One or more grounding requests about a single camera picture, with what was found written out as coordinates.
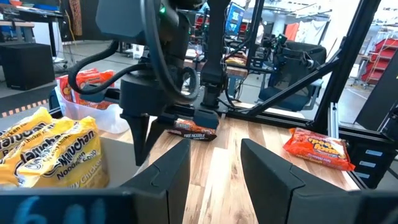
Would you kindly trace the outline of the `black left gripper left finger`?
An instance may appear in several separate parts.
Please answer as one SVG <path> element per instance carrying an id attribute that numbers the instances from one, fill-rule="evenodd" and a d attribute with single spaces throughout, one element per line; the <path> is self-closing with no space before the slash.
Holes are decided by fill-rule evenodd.
<path id="1" fill-rule="evenodd" d="M 110 183 L 104 189 L 1 191 L 1 223 L 181 223 L 190 181 L 190 141 L 153 163 L 135 163 L 131 143 L 101 139 Z"/>

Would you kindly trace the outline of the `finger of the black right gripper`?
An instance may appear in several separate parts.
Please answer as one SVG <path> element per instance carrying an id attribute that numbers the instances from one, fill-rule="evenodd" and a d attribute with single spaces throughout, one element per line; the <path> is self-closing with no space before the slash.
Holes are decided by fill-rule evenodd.
<path id="1" fill-rule="evenodd" d="M 144 114 L 135 116 L 122 112 L 120 114 L 122 119 L 125 119 L 130 127 L 133 143 L 134 155 L 137 166 L 141 166 L 147 158 L 145 152 L 147 130 L 149 125 L 149 115 Z"/>
<path id="2" fill-rule="evenodd" d="M 151 149 L 153 148 L 154 144 L 160 138 L 161 134 L 166 130 L 166 129 L 171 129 L 174 126 L 174 122 L 171 121 L 162 121 L 159 119 L 155 119 L 151 123 L 151 127 L 149 130 L 148 137 L 146 139 L 146 143 L 144 146 L 144 155 L 148 156 Z"/>

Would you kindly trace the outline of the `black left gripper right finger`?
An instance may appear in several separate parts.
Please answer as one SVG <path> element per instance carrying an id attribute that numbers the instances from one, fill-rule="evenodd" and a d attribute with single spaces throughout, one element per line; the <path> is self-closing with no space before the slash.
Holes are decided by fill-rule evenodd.
<path id="1" fill-rule="evenodd" d="M 250 139 L 241 163 L 259 223 L 397 223 L 397 192 L 343 190 Z"/>

